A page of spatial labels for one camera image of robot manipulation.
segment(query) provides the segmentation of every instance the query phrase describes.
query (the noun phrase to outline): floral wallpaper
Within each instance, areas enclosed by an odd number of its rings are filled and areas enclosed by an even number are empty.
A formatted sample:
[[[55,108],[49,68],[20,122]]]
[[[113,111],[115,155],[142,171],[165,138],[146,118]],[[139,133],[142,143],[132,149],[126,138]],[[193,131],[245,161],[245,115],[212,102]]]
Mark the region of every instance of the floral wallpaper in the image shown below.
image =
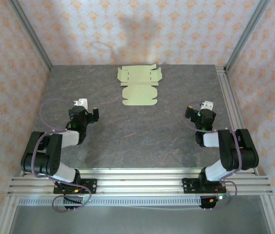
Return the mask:
[[[20,0],[54,65],[228,61],[259,0]]]
[[[275,193],[275,0],[269,3],[229,78],[244,124],[254,137],[260,166]]]
[[[33,129],[49,72],[7,0],[0,0],[0,214]]]

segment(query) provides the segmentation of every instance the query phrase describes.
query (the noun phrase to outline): black bracket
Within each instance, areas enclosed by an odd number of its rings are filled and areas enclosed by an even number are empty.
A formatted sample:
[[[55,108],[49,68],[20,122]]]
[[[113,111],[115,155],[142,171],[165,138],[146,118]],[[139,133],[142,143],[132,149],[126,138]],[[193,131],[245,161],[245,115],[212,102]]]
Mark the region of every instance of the black bracket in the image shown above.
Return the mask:
[[[202,209],[211,209],[214,208],[217,203],[216,197],[201,197],[201,205],[200,207]]]
[[[91,194],[95,194],[97,190],[97,179],[79,179],[79,185],[87,187]],[[65,195],[77,195],[77,194],[88,194],[89,192],[85,189],[76,186],[70,186],[62,183],[55,182],[54,194],[65,194]]]
[[[201,170],[198,178],[183,178],[183,190],[185,194],[224,194],[226,187],[219,181],[208,181],[205,168]]]

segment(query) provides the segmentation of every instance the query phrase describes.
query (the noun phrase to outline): enclosure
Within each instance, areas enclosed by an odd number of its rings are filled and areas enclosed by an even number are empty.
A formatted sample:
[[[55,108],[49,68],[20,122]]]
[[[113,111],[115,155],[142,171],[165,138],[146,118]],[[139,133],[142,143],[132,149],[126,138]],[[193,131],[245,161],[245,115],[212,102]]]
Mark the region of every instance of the enclosure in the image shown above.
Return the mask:
[[[118,68],[141,64],[161,68],[158,102],[125,106]],[[99,108],[85,141],[64,148],[61,161],[101,181],[92,201],[100,206],[56,214],[42,204],[53,183],[21,177],[31,132],[47,131],[40,107],[52,98]],[[214,128],[247,128],[259,154],[257,168],[232,176],[236,201],[211,213],[176,195],[182,177],[219,159],[218,149],[196,144],[184,118],[205,100]],[[70,107],[54,102],[43,116],[64,127]],[[151,181],[155,190],[139,187]],[[127,196],[173,202],[104,203]],[[275,0],[0,0],[0,233],[82,233],[83,225],[89,233],[275,233]]]

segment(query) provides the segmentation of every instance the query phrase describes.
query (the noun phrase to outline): cable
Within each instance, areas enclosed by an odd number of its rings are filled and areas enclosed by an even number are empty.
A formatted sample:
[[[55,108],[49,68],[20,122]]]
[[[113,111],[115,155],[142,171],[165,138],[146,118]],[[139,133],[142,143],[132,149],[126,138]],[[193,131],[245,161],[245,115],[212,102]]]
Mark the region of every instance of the cable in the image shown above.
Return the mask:
[[[237,197],[237,194],[238,194],[238,188],[237,188],[237,185],[235,182],[231,181],[231,180],[227,180],[225,181],[224,183],[232,183],[235,187],[235,194],[233,195],[232,199],[227,203],[225,204],[224,206],[220,206],[220,207],[214,207],[214,208],[210,208],[210,209],[204,209],[204,210],[219,210],[219,209],[222,209],[222,208],[226,208],[229,204],[231,204]]]
[[[69,121],[67,124],[66,124],[66,127],[65,129],[67,129],[69,127],[69,124],[71,123],[71,121]]]
[[[63,101],[63,102],[70,102],[70,103],[72,102],[72,103],[73,103],[73,101],[68,100],[68,99],[54,98],[54,99],[47,100],[47,101],[41,106],[41,108],[40,108],[40,118],[41,118],[42,123],[43,123],[45,126],[49,127],[50,129],[54,129],[54,130],[56,130],[56,131],[61,131],[61,130],[63,130],[63,129],[52,127],[51,125],[49,125],[49,124],[44,120],[44,118],[43,118],[43,116],[42,116],[42,114],[43,114],[43,108],[44,108],[47,104],[49,104],[49,103],[51,103],[51,102],[55,102],[55,101]]]
[[[82,204],[82,202],[80,202],[80,201],[74,201],[74,200],[71,200],[71,199],[66,198],[66,197],[64,197],[64,199],[65,199],[66,201],[69,201],[69,202],[72,202],[72,203],[75,203],[75,204]]]
[[[186,208],[161,208],[161,207],[148,207],[148,206],[124,206],[128,208],[139,208],[139,209],[148,209],[148,210],[167,210],[167,211],[188,211],[188,210],[193,210],[197,209],[196,206],[192,206],[191,208],[186,207]]]
[[[66,184],[66,185],[70,185],[70,186],[74,186],[74,187],[79,187],[79,188],[82,188],[82,189],[85,189],[86,191],[88,191],[88,192],[89,192],[89,197],[88,197],[88,199],[87,199],[85,202],[83,202],[83,204],[82,204],[81,206],[79,206],[79,207],[77,207],[77,208],[74,207],[73,210],[76,211],[77,209],[81,209],[82,207],[84,207],[84,206],[90,201],[90,198],[92,197],[92,193],[91,193],[91,191],[90,191],[87,187],[85,187],[85,186],[83,186],[83,185],[79,185],[79,184],[73,184],[73,183],[68,183],[68,182],[66,182],[66,181],[61,181],[61,180],[59,180],[59,179],[55,179],[55,178],[53,178],[53,177],[51,177],[51,176],[47,176],[47,175],[38,175],[38,174],[35,172],[35,160],[36,160],[37,150],[38,150],[38,147],[39,147],[40,142],[41,142],[41,141],[43,140],[43,138],[44,138],[45,136],[47,136],[48,134],[62,133],[62,132],[65,132],[65,131],[66,131],[66,130],[59,130],[59,131],[53,130],[53,131],[50,131],[50,132],[45,132],[44,134],[42,134],[42,135],[40,136],[40,138],[38,139],[38,141],[37,141],[37,143],[36,143],[36,146],[35,146],[35,148],[34,148],[33,154],[32,154],[32,159],[31,159],[31,173],[32,173],[35,177],[37,177],[37,178],[47,177],[48,179],[53,180],[53,182],[56,181],[56,182],[58,182],[58,183],[62,183],[62,184]],[[66,197],[66,198],[75,198],[75,196],[59,195],[59,196],[56,196],[56,197],[53,199],[53,201],[52,201],[52,208],[53,208],[54,211],[56,211],[56,212],[58,212],[58,213],[66,213],[66,212],[69,212],[70,209],[59,210],[59,209],[57,209],[57,208],[54,206],[54,203],[55,203],[56,199],[58,199],[58,198],[60,198],[60,197],[63,197],[63,198],[65,198],[65,197]]]

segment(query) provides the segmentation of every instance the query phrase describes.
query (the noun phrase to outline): ribbed metal strip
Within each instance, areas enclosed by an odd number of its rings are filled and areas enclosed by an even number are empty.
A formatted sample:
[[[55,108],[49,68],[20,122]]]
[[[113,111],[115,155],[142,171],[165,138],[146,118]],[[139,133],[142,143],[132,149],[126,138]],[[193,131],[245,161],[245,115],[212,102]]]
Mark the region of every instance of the ribbed metal strip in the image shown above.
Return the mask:
[[[51,206],[54,197],[27,197],[22,196],[18,200],[19,206]],[[74,203],[63,198],[55,200],[56,206],[75,206]],[[87,206],[198,206],[201,205],[199,196],[187,196],[174,198],[170,196],[135,196],[135,197],[92,197]]]

